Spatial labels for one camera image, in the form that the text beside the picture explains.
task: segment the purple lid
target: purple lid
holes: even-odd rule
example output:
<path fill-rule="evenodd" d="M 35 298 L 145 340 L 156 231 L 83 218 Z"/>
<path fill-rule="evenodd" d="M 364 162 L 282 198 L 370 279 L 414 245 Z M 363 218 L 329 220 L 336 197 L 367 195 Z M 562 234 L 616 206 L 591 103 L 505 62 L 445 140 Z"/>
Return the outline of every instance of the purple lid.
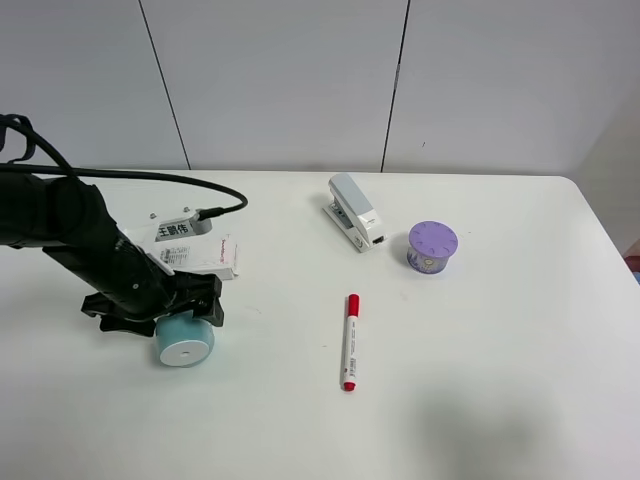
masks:
<path fill-rule="evenodd" d="M 458 237 L 443 223 L 422 222 L 409 232 L 409 244 L 421 255 L 447 258 L 456 253 Z"/>

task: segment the white wall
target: white wall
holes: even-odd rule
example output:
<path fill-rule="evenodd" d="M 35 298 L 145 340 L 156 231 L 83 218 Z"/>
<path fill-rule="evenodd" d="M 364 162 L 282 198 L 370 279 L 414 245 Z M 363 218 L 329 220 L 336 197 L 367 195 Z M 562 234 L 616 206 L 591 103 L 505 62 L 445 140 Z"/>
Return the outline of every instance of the white wall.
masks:
<path fill-rule="evenodd" d="M 639 77 L 638 0 L 413 0 L 385 171 L 566 173 Z"/>
<path fill-rule="evenodd" d="M 135 0 L 3 2 L 0 113 L 30 117 L 76 166 L 186 167 Z M 0 158 L 23 150 L 10 133 Z"/>
<path fill-rule="evenodd" d="M 621 252 L 640 238 L 640 83 L 570 176 Z"/>
<path fill-rule="evenodd" d="M 143 0 L 194 168 L 379 171 L 406 0 Z"/>

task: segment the red marker cap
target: red marker cap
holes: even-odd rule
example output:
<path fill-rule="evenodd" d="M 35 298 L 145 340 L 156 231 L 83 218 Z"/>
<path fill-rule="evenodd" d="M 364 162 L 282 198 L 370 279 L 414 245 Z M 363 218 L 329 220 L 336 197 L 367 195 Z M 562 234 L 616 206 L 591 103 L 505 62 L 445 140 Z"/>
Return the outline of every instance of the red marker cap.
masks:
<path fill-rule="evenodd" d="M 349 295 L 349 317 L 357 317 L 360 314 L 360 297 L 355 293 Z"/>

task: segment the robotic arm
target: robotic arm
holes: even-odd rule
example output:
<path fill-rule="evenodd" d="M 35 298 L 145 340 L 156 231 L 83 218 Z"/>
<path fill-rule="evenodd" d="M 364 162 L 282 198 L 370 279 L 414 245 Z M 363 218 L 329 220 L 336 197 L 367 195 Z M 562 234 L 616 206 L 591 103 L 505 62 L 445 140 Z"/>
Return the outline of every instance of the robotic arm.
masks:
<path fill-rule="evenodd" d="M 33 132 L 25 117 L 17 115 L 0 115 L 0 150 L 6 128 L 27 137 L 27 152 L 21 159 L 0 165 L 0 245 L 42 248 L 45 254 L 94 287 L 98 293 L 85 298 L 82 311 L 92 317 L 99 315 L 102 331 L 127 331 L 151 337 L 159 317 L 177 314 L 189 314 L 222 326 L 220 279 L 211 274 L 166 273 L 157 260 L 118 230 L 98 188 L 86 185 L 77 175 L 178 181 L 229 193 L 241 200 L 234 207 L 201 210 L 202 220 L 243 208 L 247 200 L 242 194 L 221 185 L 173 175 L 73 169 Z M 15 165 L 33 155 L 35 148 L 30 142 L 45 150 L 60 168 Z M 58 161 L 58 155 L 64 163 Z M 43 180 L 33 173 L 66 176 Z"/>

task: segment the stapler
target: stapler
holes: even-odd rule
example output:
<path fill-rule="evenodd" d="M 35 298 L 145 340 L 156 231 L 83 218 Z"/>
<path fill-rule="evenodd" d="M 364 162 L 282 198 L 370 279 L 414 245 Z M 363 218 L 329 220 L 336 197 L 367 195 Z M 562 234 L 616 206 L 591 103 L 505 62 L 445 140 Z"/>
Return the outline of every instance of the stapler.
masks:
<path fill-rule="evenodd" d="M 384 242 L 384 224 L 348 173 L 329 180 L 333 202 L 324 211 L 351 240 L 358 251 L 366 252 Z"/>

